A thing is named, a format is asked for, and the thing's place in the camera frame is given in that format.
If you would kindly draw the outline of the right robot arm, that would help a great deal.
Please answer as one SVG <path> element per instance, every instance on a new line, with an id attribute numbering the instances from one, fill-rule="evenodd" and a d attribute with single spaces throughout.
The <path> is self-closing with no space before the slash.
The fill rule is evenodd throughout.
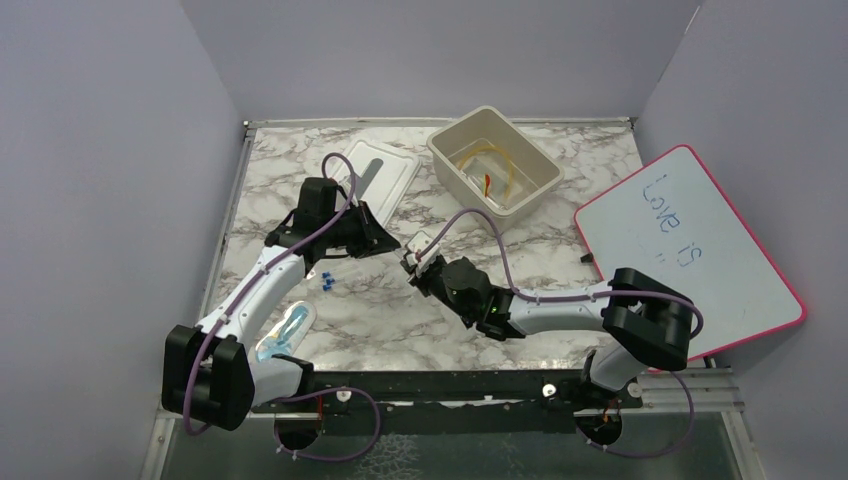
<path id="1" fill-rule="evenodd" d="M 613 343 L 590 353 L 577 380 L 579 398 L 600 407 L 647 369 L 677 372 L 702 322 L 691 300 L 632 268 L 611 280 L 560 295 L 496 286 L 467 258 L 427 262 L 407 254 L 408 282 L 455 313 L 467 328 L 498 341 L 553 331 L 604 331 Z"/>

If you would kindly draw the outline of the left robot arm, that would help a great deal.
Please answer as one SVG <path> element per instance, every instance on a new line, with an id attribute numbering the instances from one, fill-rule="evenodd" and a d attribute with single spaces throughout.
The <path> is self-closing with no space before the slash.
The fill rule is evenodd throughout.
<path id="1" fill-rule="evenodd" d="M 337 203 L 333 179 L 307 178 L 296 208 L 265 240 L 259 259 L 223 304 L 165 340 L 161 405 L 186 421 L 232 431 L 255 406 L 279 399 L 298 411 L 313 401 L 314 367 L 287 354 L 259 362 L 248 349 L 283 298 L 328 251 L 354 259 L 389 253 L 399 242 L 364 201 Z"/>

